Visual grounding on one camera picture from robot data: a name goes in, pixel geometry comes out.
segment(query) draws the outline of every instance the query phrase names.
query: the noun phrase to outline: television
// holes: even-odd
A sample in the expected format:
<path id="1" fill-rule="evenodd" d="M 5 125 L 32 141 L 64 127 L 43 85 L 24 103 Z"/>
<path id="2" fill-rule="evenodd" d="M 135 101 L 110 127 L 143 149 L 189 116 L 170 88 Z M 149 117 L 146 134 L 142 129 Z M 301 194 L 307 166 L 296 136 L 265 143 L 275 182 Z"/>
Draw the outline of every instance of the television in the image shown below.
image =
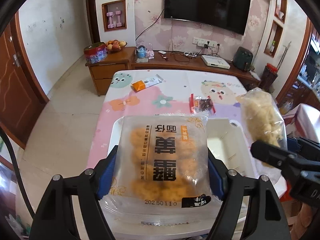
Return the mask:
<path id="1" fill-rule="evenodd" d="M 164 0 L 164 18 L 215 25 L 244 35 L 251 0 Z"/>

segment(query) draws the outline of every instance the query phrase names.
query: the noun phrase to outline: orange flower print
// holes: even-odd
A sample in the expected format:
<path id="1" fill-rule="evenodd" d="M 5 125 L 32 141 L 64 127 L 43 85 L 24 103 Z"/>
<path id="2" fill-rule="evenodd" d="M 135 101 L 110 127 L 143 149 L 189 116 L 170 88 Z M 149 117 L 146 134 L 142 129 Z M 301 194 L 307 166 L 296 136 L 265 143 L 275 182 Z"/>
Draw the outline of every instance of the orange flower print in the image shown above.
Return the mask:
<path id="1" fill-rule="evenodd" d="M 135 106 L 140 103 L 140 99 L 136 96 L 128 97 L 125 100 L 115 99 L 109 102 L 113 111 L 123 111 L 126 105 Z"/>

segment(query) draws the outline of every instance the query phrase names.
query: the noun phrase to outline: apple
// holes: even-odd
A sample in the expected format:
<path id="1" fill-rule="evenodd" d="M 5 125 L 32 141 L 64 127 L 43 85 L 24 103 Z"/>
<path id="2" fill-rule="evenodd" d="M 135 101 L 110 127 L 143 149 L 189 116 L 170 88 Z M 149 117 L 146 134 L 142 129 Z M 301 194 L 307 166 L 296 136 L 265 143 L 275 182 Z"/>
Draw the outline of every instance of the apple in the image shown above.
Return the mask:
<path id="1" fill-rule="evenodd" d="M 113 48 L 113 49 L 119 49 L 119 48 L 120 48 L 120 46 L 119 46 L 119 44 L 118 44 L 118 43 L 116 43 L 116 44 L 113 44 L 113 45 L 112 45 L 112 48 Z"/>
<path id="2" fill-rule="evenodd" d="M 127 43 L 125 41 L 121 41 L 119 42 L 120 47 L 124 47 L 125 45 L 127 45 Z"/>

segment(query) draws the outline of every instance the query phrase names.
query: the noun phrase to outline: metal screw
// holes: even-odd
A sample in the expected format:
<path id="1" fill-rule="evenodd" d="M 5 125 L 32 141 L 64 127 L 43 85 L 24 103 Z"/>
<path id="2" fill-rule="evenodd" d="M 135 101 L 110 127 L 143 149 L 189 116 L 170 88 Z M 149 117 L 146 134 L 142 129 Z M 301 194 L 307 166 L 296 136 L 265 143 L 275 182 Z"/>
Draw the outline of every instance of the metal screw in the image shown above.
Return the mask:
<path id="1" fill-rule="evenodd" d="M 85 175 L 91 175 L 93 173 L 93 169 L 89 168 L 84 171 Z"/>
<path id="2" fill-rule="evenodd" d="M 57 180 L 59 180 L 61 178 L 61 176 L 59 175 L 59 174 L 56 174 L 56 175 L 54 175 L 53 177 L 52 177 L 52 179 L 54 180 L 54 181 L 57 181 Z"/>
<path id="3" fill-rule="evenodd" d="M 301 171 L 300 174 L 304 178 L 308 176 L 308 173 L 306 171 Z"/>
<path id="4" fill-rule="evenodd" d="M 236 176 L 237 175 L 237 172 L 235 170 L 228 170 L 228 174 L 230 176 Z"/>
<path id="5" fill-rule="evenodd" d="M 267 175 L 262 175 L 262 176 L 261 176 L 261 179 L 262 179 L 263 181 L 268 181 L 268 180 L 269 180 L 269 178 L 268 178 Z"/>

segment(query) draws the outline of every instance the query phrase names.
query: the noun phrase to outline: wall socket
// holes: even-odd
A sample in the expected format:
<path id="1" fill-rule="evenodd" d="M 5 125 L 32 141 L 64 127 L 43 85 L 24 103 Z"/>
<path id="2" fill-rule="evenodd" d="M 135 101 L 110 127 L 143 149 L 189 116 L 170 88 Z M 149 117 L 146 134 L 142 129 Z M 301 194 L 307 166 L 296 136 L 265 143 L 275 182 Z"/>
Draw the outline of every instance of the wall socket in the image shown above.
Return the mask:
<path id="1" fill-rule="evenodd" d="M 214 48 L 217 46 L 217 42 L 216 41 L 210 41 L 210 40 L 206 40 L 206 39 L 201 39 L 201 38 L 197 38 L 197 37 L 193 37 L 193 41 L 192 44 L 198 44 L 198 42 L 203 43 L 203 44 L 208 44 L 209 42 L 209 47 Z"/>

